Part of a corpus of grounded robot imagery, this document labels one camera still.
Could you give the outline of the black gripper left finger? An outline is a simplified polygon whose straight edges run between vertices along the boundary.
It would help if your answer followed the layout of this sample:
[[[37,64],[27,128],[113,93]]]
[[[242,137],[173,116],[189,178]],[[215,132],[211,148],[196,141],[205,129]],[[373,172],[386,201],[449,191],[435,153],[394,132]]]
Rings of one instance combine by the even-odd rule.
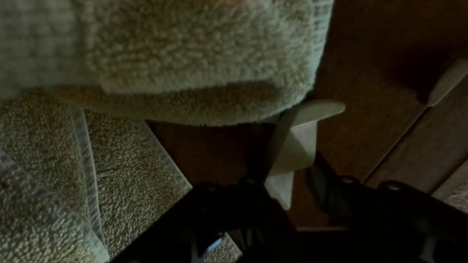
[[[120,251],[111,263],[205,263],[223,235],[240,230],[236,263],[299,263],[299,235],[281,204],[250,179],[203,182]]]

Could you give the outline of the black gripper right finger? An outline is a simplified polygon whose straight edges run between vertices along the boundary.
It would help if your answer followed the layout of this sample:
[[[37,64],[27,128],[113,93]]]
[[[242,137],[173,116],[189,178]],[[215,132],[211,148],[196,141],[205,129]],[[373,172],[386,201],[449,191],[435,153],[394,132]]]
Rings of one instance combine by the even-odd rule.
[[[468,263],[468,214],[405,182],[376,188],[318,154],[307,185],[331,220],[356,233],[373,263]]]

